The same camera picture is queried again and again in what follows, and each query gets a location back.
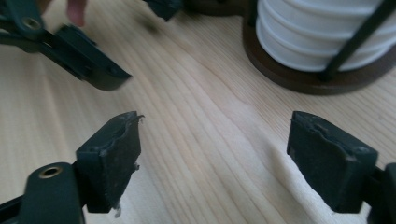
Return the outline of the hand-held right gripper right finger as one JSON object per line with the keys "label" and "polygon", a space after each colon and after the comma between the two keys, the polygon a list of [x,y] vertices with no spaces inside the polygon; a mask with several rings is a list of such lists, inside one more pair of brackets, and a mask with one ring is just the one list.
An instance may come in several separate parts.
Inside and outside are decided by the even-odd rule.
{"label": "hand-held right gripper right finger", "polygon": [[326,119],[292,113],[287,154],[309,186],[337,213],[357,213],[378,153]]}

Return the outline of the dark wooden double cup holder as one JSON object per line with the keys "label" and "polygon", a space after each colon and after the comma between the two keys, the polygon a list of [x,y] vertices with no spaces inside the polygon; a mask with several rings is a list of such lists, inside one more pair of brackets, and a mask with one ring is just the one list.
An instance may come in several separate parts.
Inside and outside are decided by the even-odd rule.
{"label": "dark wooden double cup holder", "polygon": [[312,95],[334,95],[364,88],[396,66],[396,46],[373,63],[352,71],[340,72],[329,81],[317,73],[300,72],[276,62],[261,47],[253,22],[257,18],[258,0],[183,0],[188,10],[208,16],[239,15],[242,40],[251,63],[275,84],[291,91]]}

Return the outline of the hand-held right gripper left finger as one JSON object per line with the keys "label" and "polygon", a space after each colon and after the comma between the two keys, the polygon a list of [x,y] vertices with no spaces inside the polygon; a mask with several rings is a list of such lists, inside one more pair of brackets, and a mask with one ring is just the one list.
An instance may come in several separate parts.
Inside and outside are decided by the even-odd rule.
{"label": "hand-held right gripper left finger", "polygon": [[110,119],[76,152],[83,203],[90,213],[108,213],[120,204],[141,154],[142,115],[126,112]]}

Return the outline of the stack of white paper cups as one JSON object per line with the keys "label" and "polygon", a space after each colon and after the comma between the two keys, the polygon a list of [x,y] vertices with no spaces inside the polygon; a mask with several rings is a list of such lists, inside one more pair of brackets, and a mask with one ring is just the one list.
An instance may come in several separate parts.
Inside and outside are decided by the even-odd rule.
{"label": "stack of white paper cups", "polygon": [[257,37],[278,63],[320,72],[381,0],[259,0]]}

